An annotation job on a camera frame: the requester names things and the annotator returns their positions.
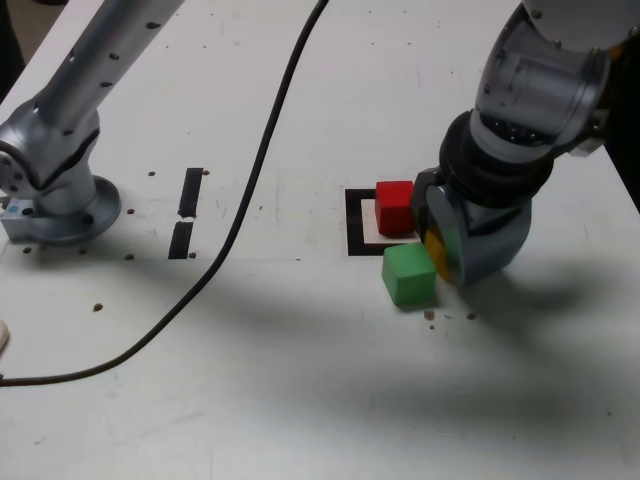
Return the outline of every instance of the green cube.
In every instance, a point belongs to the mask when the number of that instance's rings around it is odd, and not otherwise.
[[[384,251],[382,280],[397,306],[421,303],[433,297],[436,267],[422,243],[389,247]]]

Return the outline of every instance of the black tape strip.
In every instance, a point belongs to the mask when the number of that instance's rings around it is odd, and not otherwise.
[[[173,229],[173,237],[171,238],[171,246],[169,247],[169,260],[187,258],[192,231],[193,222],[176,223]]]
[[[362,200],[375,200],[375,189],[347,189],[344,192],[347,217],[347,252],[350,257],[381,257],[385,249],[402,243],[364,243]]]
[[[178,215],[182,218],[196,218],[196,208],[198,207],[198,197],[200,196],[200,184],[202,183],[202,168],[187,168],[182,186],[182,196],[180,197],[180,207]]]

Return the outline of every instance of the red cube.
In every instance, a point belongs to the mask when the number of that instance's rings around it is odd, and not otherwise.
[[[414,231],[411,215],[413,182],[378,182],[376,184],[376,220],[378,232],[388,237]]]

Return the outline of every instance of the black cable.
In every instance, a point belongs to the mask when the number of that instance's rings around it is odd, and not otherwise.
[[[140,350],[142,350],[145,346],[147,346],[149,342],[151,342],[151,340],[153,340],[156,335],[158,335],[164,329],[164,327],[169,325],[169,323],[178,315],[178,313],[180,313],[184,309],[184,307],[186,307],[189,302],[191,302],[191,300],[193,300],[196,295],[198,295],[202,291],[202,289],[209,283],[209,281],[211,281],[214,275],[218,273],[218,270],[220,270],[220,267],[226,260],[227,255],[229,255],[229,252],[231,251],[231,248],[233,247],[233,244],[238,237],[240,228],[242,227],[242,222],[244,221],[247,209],[249,208],[249,203],[251,203],[251,197],[253,196],[253,192],[255,191],[256,185],[258,183],[258,178],[260,177],[260,170],[262,169],[265,157],[267,156],[267,150],[269,149],[271,137],[273,136],[273,133],[276,129],[278,118],[280,117],[282,106],[284,105],[284,100],[287,97],[287,92],[289,90],[289,86],[291,85],[293,74],[296,71],[298,61],[302,56],[304,46],[309,39],[309,35],[311,35],[313,27],[320,18],[320,15],[322,14],[324,8],[327,6],[327,3],[329,3],[329,0],[318,0],[318,3],[311,12],[307,23],[305,24],[302,32],[300,33],[300,36],[298,37],[298,41],[296,42],[293,52],[291,53],[291,58],[289,59],[289,63],[287,64],[287,68],[284,72],[282,81],[280,82],[278,95],[276,96],[273,108],[271,109],[271,114],[269,115],[267,126],[265,127],[264,133],[262,135],[260,147],[258,147],[258,153],[256,154],[256,159],[253,164],[253,168],[251,169],[251,174],[249,175],[247,186],[245,188],[244,194],[242,195],[242,200],[240,200],[240,205],[238,206],[238,212],[233,219],[233,224],[229,229],[227,238],[224,241],[224,245],[222,245],[218,256],[213,261],[213,264],[209,267],[209,269],[204,273],[204,275],[202,275],[200,280],[198,280],[196,284],[191,287],[191,290],[189,290],[185,294],[185,296],[182,297],[178,301],[178,303],[176,303],[175,306],[171,310],[169,310],[169,312],[162,318],[162,320],[160,320],[144,337],[138,340],[138,342],[129,350],[114,358],[113,360],[109,360],[106,363],[88,368],[86,370],[67,373],[64,375],[26,378],[3,378],[0,380],[0,387],[24,387],[28,385],[51,385],[53,383],[71,382],[73,380],[80,380],[81,378],[92,377],[93,375],[106,372],[107,370],[121,365],[122,363],[133,357]]]

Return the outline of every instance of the wooden block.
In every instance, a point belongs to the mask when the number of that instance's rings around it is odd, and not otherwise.
[[[413,232],[412,193],[413,182],[376,184],[376,220],[381,235],[406,235]]]
[[[429,257],[436,266],[436,271],[443,280],[451,283],[451,275],[449,274],[449,264],[447,263],[447,250],[442,241],[440,230],[438,228],[431,228],[427,230],[424,239],[424,245]]]
[[[382,279],[396,305],[421,303],[434,294],[436,267],[422,243],[389,247],[384,251]]]

